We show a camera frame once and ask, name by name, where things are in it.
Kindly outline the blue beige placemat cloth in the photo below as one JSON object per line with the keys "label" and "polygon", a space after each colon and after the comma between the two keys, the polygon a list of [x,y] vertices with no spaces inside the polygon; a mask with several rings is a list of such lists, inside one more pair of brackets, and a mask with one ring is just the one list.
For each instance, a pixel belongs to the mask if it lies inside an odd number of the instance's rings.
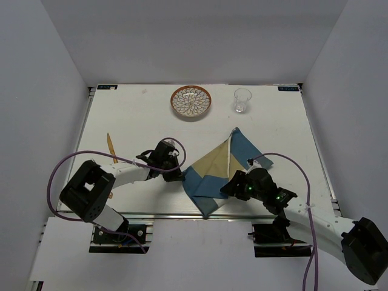
{"label": "blue beige placemat cloth", "polygon": [[224,142],[184,171],[183,189],[203,217],[209,217],[228,202],[229,197],[220,189],[237,170],[247,171],[250,167],[248,160],[260,154],[257,147],[236,127]]}

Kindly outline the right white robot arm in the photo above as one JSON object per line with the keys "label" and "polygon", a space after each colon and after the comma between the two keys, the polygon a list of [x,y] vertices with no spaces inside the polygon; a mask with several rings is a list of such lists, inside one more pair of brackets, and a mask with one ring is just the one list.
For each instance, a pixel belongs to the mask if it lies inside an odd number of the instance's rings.
{"label": "right white robot arm", "polygon": [[270,213],[284,219],[273,227],[278,240],[316,244],[368,285],[375,285],[387,270],[387,239],[373,221],[365,217],[356,221],[308,206],[296,193],[278,187],[266,169],[236,171],[221,192],[243,201],[261,201]]}

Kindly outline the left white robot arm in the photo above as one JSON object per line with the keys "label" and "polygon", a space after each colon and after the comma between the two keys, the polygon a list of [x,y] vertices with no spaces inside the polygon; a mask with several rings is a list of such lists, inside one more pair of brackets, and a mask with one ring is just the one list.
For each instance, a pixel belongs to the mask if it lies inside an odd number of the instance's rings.
{"label": "left white robot arm", "polygon": [[59,200],[81,221],[100,226],[112,240],[121,242],[128,235],[129,222],[107,205],[110,192],[160,175],[166,182],[185,180],[176,143],[178,140],[173,138],[162,139],[155,149],[146,150],[136,157],[143,163],[123,159],[121,163],[101,166],[92,159],[87,160],[63,188]]}

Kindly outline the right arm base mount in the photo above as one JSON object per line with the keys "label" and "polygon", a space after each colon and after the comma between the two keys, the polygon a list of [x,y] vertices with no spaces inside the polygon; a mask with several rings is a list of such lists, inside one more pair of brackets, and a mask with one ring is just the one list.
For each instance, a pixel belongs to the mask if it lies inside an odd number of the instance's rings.
{"label": "right arm base mount", "polygon": [[285,227],[253,224],[248,237],[253,240],[255,258],[309,257],[312,246],[290,237]]}

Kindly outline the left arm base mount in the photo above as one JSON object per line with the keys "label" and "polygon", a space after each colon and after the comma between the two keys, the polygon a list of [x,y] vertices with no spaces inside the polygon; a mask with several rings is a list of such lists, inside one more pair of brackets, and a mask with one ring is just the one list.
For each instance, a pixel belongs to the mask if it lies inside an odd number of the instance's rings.
{"label": "left arm base mount", "polygon": [[[134,236],[142,245],[145,253],[148,252],[152,241],[153,226],[146,224],[130,224],[127,232]],[[125,235],[114,235],[94,227],[89,246],[90,253],[112,254],[145,254],[133,238]]]}

